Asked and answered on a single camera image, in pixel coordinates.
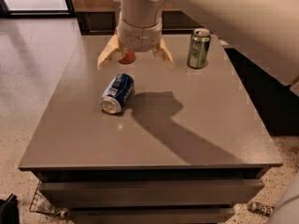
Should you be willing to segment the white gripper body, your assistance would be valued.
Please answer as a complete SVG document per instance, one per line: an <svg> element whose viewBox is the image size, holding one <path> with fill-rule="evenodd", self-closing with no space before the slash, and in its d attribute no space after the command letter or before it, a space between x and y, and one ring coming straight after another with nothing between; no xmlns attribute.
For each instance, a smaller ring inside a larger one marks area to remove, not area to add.
<svg viewBox="0 0 299 224"><path fill-rule="evenodd" d="M117 26L120 43L134 52L146 52L156 48L162 39L162 19L150 27L129 24L122 16Z"/></svg>

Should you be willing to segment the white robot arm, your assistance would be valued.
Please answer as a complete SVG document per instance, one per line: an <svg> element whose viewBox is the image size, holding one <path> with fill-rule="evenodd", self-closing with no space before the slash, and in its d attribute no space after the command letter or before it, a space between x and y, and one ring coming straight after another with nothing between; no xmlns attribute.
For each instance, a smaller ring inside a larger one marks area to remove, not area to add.
<svg viewBox="0 0 299 224"><path fill-rule="evenodd" d="M162 38L162 9L168 1L299 95L299 0L121 0L115 34L97 67L116 51L131 63L153 51L174 63Z"/></svg>

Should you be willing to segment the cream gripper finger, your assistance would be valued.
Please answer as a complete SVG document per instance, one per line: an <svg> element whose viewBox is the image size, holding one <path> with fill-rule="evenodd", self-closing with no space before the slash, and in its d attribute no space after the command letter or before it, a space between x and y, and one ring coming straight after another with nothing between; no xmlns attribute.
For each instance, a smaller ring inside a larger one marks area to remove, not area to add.
<svg viewBox="0 0 299 224"><path fill-rule="evenodd" d="M172 58L172 55L163 39L161 39L159 44L152 49L152 52L155 57L159 57L164 62L167 62L167 65L169 67L174 66L174 60Z"/></svg>
<svg viewBox="0 0 299 224"><path fill-rule="evenodd" d="M97 58L97 68L101 69L106 65L106 61L110 60L115 52L122 52L123 46L117 35L113 35L107 42L104 49Z"/></svg>

